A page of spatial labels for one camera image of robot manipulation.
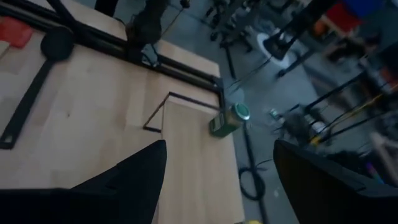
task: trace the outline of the black handle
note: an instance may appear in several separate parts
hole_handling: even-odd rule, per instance
[[[3,134],[0,137],[0,149],[12,149],[21,133],[22,127],[30,113],[37,95],[42,88],[47,75],[49,74],[54,62],[46,60],[39,72],[33,79],[24,97],[18,104],[17,109],[8,122]]]

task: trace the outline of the wooden table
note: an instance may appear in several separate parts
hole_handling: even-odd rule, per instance
[[[31,1],[50,8],[45,0]],[[113,18],[73,1],[62,2],[79,21],[126,39],[124,27]],[[43,36],[35,31],[23,49],[9,48],[0,58],[1,132],[44,62]],[[166,41],[159,42],[159,52],[220,75],[216,63]],[[218,106],[212,92],[76,45],[70,59],[51,70],[15,148],[0,151],[0,188],[70,188],[164,138],[169,152],[166,176],[179,181],[172,185],[165,178],[156,223],[241,222],[244,215],[232,136],[213,139],[202,129],[215,111],[171,100],[163,118],[156,121],[164,125],[163,137],[142,129],[170,91]],[[192,131],[187,131],[184,121],[195,125]],[[176,139],[185,143],[180,146]],[[177,186],[180,193],[173,189]],[[181,207],[188,200],[189,206]],[[171,217],[162,206],[165,203],[183,218]]]

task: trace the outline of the can lid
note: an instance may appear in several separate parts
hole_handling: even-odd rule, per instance
[[[242,103],[235,103],[232,110],[241,121],[247,121],[250,118],[249,108]]]

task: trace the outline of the gray floor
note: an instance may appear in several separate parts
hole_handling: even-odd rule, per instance
[[[95,4],[95,0],[78,1],[89,7],[93,7]],[[144,7],[144,4],[144,0],[119,0],[116,17],[127,22],[132,14],[138,13]],[[217,42],[210,41],[211,29],[203,22],[203,15],[210,4],[210,0],[192,1],[191,8],[181,13],[164,39],[219,63],[221,76],[224,79],[225,85],[228,86],[232,82],[232,79],[225,51],[219,48]],[[170,24],[179,9],[179,0],[172,0],[172,6],[168,7],[162,18],[163,28]],[[299,50],[305,50],[300,44],[296,44],[295,47]],[[249,54],[246,54],[244,51],[245,48],[239,44],[231,48],[236,76],[238,78],[247,74],[263,60],[262,54],[257,50]],[[343,83],[357,74],[355,70],[342,72],[338,68],[328,64],[319,54],[315,54],[310,58],[306,62],[306,65],[311,66],[337,83]],[[249,132],[258,162],[272,158],[274,140],[277,138],[277,136],[271,134],[273,127],[267,118],[268,110],[276,108],[279,111],[285,111],[297,103],[308,104],[318,98],[317,92],[302,66],[297,67],[280,80],[275,81],[275,74],[279,69],[277,65],[270,63],[247,83],[243,89],[233,94],[230,94],[230,90],[226,90],[226,97],[229,102],[245,102],[251,110],[252,126]],[[325,110],[326,116],[331,119],[339,113],[340,111],[332,106],[329,106]],[[367,141],[367,133],[367,130],[364,131],[363,128],[350,131],[336,139],[333,147],[329,147],[326,150],[337,151],[342,147],[355,150]],[[234,141],[238,166],[247,166],[248,157],[240,130],[234,133]],[[264,167],[267,168],[267,171],[261,173],[266,183],[266,196],[263,200],[266,204],[269,223],[298,223],[278,178],[274,163],[272,161],[268,162],[264,164]],[[244,175],[243,182],[247,189],[254,191],[250,176]],[[246,219],[260,220],[257,202],[252,202],[246,198],[243,200]]]

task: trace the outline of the blue object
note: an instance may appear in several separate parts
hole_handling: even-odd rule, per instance
[[[343,2],[347,10],[360,19],[376,12],[383,6],[382,0],[343,0]]]

